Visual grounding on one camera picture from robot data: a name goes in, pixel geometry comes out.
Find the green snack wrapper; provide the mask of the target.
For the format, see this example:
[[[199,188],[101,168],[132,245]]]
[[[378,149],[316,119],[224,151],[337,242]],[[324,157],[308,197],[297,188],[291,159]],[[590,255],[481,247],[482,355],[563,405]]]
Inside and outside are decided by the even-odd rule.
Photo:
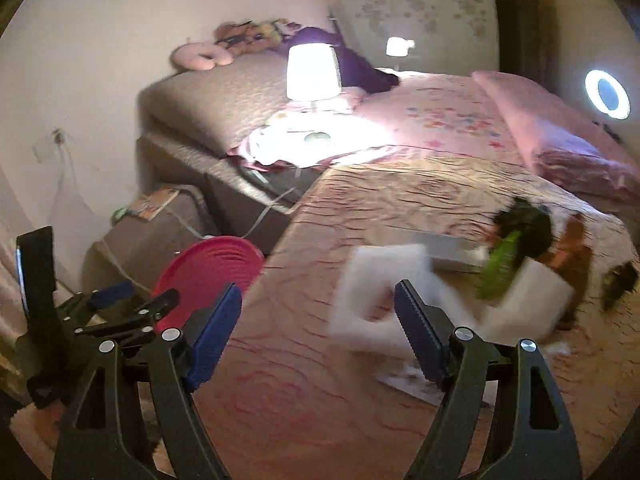
[[[489,258],[480,271],[480,281],[476,296],[481,300],[494,300],[501,297],[509,288],[514,274],[514,262],[518,256],[518,242],[521,232],[512,231],[500,240],[489,254]]]

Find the red plastic laundry basket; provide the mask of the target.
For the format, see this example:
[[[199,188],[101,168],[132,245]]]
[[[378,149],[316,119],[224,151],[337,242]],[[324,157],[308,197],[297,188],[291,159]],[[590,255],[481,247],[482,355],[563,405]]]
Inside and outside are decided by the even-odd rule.
[[[181,328],[193,312],[214,304],[229,284],[235,284],[244,294],[264,262],[264,255],[253,243],[236,236],[208,238],[186,249],[156,282],[155,296],[172,288],[179,293],[178,306],[156,324],[157,333],[169,327]]]

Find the rose pattern bedspread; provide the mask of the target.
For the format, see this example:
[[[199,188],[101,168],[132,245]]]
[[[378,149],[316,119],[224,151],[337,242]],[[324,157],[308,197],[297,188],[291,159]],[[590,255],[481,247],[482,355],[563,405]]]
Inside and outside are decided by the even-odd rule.
[[[396,245],[387,266],[416,280],[433,255],[402,230],[482,240],[513,197],[546,205],[555,233],[580,212],[592,248],[588,289],[550,366],[592,474],[639,404],[639,298],[600,307],[605,272],[633,262],[623,222],[518,166],[472,158],[398,160],[327,171],[250,288],[238,325],[196,405],[235,479],[399,479],[433,405],[383,385],[378,359],[337,347],[326,326],[352,252]]]

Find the white paper sheet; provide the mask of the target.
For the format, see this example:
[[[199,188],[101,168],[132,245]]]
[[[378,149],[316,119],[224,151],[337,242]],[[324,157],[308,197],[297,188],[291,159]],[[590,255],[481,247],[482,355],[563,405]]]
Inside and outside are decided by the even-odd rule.
[[[374,376],[381,384],[433,406],[439,406],[444,398],[442,390],[424,377],[414,361],[386,360]]]

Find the colourful children's book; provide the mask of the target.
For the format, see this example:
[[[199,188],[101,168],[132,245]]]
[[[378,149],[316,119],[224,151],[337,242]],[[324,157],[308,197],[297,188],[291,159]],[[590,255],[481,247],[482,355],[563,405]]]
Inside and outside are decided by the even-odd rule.
[[[126,214],[145,222],[153,221],[178,195],[180,191],[163,185],[150,195],[138,198],[126,208]]]

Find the brown crumpled paper bag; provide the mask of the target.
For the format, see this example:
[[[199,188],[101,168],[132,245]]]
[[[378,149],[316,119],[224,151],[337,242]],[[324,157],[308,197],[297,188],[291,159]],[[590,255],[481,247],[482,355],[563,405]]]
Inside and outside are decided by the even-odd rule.
[[[540,263],[548,266],[574,289],[570,302],[556,323],[557,330],[573,328],[576,310],[588,287],[592,249],[585,239],[584,216],[580,212],[574,212],[566,222],[564,233],[556,242],[555,252],[546,252],[538,258]]]

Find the brown padded headboard cushion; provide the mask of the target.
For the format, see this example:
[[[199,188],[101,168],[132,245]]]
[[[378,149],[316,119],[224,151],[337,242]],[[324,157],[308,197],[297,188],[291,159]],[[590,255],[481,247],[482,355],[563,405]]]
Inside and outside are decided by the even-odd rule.
[[[226,66],[184,72],[141,93],[158,122],[223,158],[285,107],[288,62],[276,52],[242,55]]]

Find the folded pink duvet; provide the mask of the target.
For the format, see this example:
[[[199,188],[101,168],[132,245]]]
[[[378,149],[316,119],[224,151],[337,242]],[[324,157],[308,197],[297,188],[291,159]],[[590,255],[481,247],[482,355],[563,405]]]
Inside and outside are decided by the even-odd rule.
[[[605,130],[530,79],[476,70],[525,167],[576,195],[639,203],[639,166]]]

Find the lit white table lamp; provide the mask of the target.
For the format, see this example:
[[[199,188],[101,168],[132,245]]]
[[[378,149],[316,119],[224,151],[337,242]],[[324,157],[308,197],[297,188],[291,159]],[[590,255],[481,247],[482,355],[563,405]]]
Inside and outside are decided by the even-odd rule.
[[[286,97],[297,113],[298,144],[326,140],[337,116],[332,108],[342,91],[340,68],[329,44],[296,44],[288,50]]]

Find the pink floral bed sheet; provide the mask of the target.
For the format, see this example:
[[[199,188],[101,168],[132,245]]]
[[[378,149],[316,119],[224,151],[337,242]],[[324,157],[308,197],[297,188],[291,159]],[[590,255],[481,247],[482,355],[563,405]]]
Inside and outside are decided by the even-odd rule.
[[[390,91],[352,87],[316,106],[289,102],[230,153],[247,165],[298,168],[454,154],[521,166],[497,105],[471,77],[400,72]]]

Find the dark purple clothing heap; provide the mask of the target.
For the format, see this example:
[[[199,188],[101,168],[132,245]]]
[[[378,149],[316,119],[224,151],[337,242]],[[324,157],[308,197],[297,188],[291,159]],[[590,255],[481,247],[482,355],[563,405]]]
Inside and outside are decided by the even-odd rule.
[[[304,27],[283,40],[279,49],[283,54],[299,44],[328,44],[333,48],[344,87],[358,87],[369,94],[393,90],[400,85],[395,74],[373,67],[369,61],[344,45],[342,36],[319,27]]]

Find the small far bedside lamp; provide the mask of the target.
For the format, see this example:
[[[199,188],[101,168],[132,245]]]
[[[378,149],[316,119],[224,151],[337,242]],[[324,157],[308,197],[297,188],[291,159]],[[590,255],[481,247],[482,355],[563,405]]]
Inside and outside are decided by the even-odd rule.
[[[385,54],[393,60],[393,69],[399,70],[400,61],[416,46],[413,40],[393,36],[387,39]]]

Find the floral sliding wardrobe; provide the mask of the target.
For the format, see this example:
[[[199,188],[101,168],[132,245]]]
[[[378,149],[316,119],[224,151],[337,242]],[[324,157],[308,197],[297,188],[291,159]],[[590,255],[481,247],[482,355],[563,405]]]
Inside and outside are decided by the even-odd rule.
[[[393,68],[385,48],[398,36],[416,43],[400,70],[469,76],[499,68],[496,0],[335,0],[332,13],[346,46],[374,66]]]

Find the brown bed frame base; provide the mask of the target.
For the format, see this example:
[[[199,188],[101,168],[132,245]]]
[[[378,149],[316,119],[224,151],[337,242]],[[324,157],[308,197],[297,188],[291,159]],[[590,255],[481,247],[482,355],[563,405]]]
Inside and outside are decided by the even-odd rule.
[[[296,204],[322,175],[314,168],[247,168],[235,157],[215,156],[154,119],[138,139],[138,148],[158,180],[206,192],[215,203],[221,234],[245,236],[266,255],[288,228]]]

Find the white wall socket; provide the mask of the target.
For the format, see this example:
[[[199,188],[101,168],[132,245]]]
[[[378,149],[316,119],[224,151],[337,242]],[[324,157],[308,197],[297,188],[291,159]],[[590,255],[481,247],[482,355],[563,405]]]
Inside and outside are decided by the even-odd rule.
[[[32,152],[38,164],[43,164],[54,156],[59,160],[63,160],[66,139],[66,132],[56,128],[32,144]]]

